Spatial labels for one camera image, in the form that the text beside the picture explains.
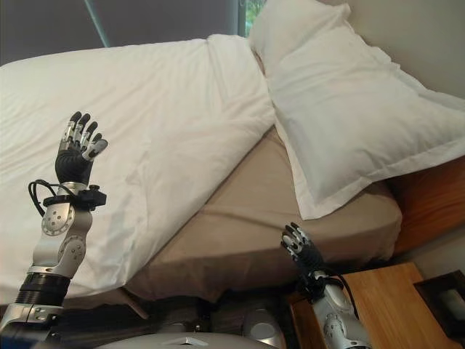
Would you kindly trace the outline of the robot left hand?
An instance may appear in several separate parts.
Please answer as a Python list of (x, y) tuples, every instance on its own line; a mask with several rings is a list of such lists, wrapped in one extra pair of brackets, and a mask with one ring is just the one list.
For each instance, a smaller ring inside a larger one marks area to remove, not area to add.
[(100, 133), (96, 121), (80, 111), (75, 112), (61, 136), (55, 159), (55, 173), (59, 183), (76, 182), (88, 185), (94, 160), (108, 146)]

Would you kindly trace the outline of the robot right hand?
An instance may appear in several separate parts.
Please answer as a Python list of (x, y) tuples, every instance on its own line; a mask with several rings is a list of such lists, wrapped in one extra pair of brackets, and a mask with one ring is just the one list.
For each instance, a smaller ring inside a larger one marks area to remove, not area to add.
[(285, 225), (280, 244), (290, 254), (297, 267), (305, 273), (323, 269), (325, 263), (321, 253), (296, 223)]

